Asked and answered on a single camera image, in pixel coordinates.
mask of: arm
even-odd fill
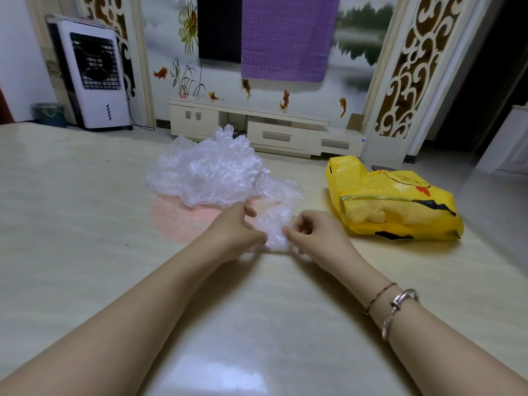
[[[283,232],[364,307],[392,282],[361,257],[328,213],[303,211]],[[371,307],[380,328],[400,293],[400,287],[392,286]],[[528,381],[412,299],[395,314],[388,341],[425,395],[528,394]]]
[[[256,216],[253,209],[245,213]],[[222,263],[266,234],[237,203],[127,293],[0,382],[0,394],[132,395],[191,295]]]

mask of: trash can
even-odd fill
[[[33,117],[38,123],[67,128],[64,106],[58,103],[36,103],[32,105]]]

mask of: plastic bag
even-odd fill
[[[157,193],[179,196],[188,207],[213,205],[226,208],[260,196],[280,202],[264,212],[255,227],[268,234],[266,248],[287,251],[281,232],[289,225],[292,211],[304,192],[291,180],[274,180],[245,136],[233,139],[233,126],[218,127],[214,139],[195,143],[177,137],[147,175]]]
[[[451,240],[464,232],[452,194],[412,171],[368,172],[356,157],[334,157],[326,180],[332,204],[356,233]]]

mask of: yellow bag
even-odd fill
[[[368,172],[356,157],[326,167],[332,204],[356,233],[394,239],[460,239],[464,224],[451,193],[413,171]]]

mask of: television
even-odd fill
[[[198,57],[240,64],[242,0],[197,0]]]

